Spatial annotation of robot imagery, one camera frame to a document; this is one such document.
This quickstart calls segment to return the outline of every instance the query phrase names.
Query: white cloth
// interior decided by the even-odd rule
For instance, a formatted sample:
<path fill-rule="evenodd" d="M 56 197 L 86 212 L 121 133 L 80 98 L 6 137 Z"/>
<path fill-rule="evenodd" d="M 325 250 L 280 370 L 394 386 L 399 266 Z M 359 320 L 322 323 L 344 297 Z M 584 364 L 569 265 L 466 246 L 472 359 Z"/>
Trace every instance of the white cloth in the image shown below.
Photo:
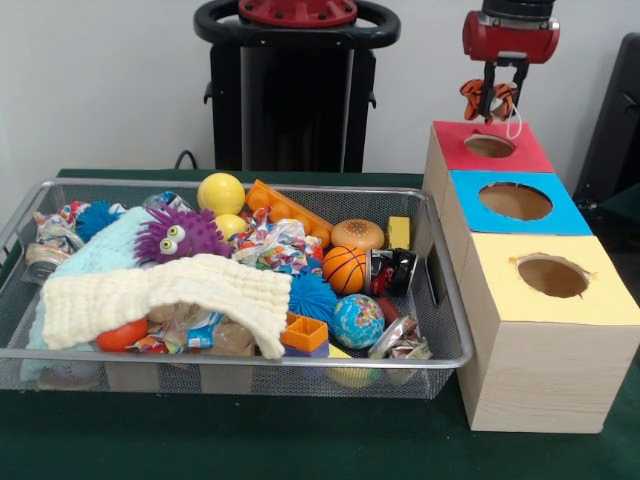
<path fill-rule="evenodd" d="M 265 358 L 280 358 L 291 277 L 202 254 L 148 270 L 54 278 L 43 287 L 43 338 L 58 350 L 94 340 L 178 302 L 222 312 L 247 328 Z"/>

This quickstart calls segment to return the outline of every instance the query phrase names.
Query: string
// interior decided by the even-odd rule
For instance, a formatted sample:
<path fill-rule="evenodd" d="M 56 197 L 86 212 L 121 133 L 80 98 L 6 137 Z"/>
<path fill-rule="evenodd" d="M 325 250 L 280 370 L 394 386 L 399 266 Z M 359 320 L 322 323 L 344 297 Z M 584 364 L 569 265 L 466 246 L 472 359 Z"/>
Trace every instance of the string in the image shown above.
<path fill-rule="evenodd" d="M 511 135 L 511 125 L 514 122 L 512 122 L 511 120 L 507 120 L 507 138 L 509 140 L 515 140 L 522 133 L 522 116 L 520 115 L 520 111 L 515 105 L 513 106 L 513 111 L 515 112 L 516 117 L 518 118 L 518 130 L 516 131 L 515 135 Z"/>

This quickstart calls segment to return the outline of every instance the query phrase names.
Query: orange toy block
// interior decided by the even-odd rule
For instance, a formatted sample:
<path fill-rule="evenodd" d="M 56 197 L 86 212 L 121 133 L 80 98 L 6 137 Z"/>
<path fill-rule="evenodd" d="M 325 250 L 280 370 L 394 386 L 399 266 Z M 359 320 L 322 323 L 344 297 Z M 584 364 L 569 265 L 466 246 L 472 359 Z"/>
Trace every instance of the orange toy block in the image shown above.
<path fill-rule="evenodd" d="M 271 207 L 269 218 L 277 222 L 283 218 L 299 220 L 304 225 L 307 235 L 312 235 L 322 240 L 322 248 L 329 246 L 331 239 L 331 225 L 315 213 L 310 212 L 299 203 L 285 197 L 269 185 L 256 180 L 247 194 L 247 205 L 254 212 L 259 208 Z"/>
<path fill-rule="evenodd" d="M 313 352 L 328 340 L 329 328 L 326 323 L 295 313 L 287 313 L 287 329 L 280 336 L 280 341 L 284 345 L 303 352 Z"/>

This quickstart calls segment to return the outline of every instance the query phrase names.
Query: red ball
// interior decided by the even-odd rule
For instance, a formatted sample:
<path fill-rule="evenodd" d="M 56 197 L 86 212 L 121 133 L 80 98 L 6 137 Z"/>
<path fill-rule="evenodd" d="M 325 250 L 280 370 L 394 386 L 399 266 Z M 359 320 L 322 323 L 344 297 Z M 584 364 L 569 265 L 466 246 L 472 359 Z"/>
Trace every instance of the red ball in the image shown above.
<path fill-rule="evenodd" d="M 115 330 L 101 333 L 96 338 L 96 343 L 103 352 L 126 352 L 127 347 L 146 337 L 147 331 L 147 317 L 143 317 Z"/>

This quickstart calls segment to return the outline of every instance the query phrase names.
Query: yellow ball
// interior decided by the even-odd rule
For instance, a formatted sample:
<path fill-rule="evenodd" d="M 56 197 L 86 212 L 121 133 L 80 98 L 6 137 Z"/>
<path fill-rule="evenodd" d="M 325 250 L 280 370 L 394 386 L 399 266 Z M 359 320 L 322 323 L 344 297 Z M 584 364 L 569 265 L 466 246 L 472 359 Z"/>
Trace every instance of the yellow ball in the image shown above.
<path fill-rule="evenodd" d="M 225 241 L 229 240 L 231 235 L 242 233 L 247 230 L 247 222 L 237 215 L 225 213 L 216 217 L 216 225 L 224 235 Z"/>
<path fill-rule="evenodd" d="M 237 215 L 244 206 L 244 187 L 233 175 L 214 173 L 198 187 L 198 205 L 216 215 Z"/>

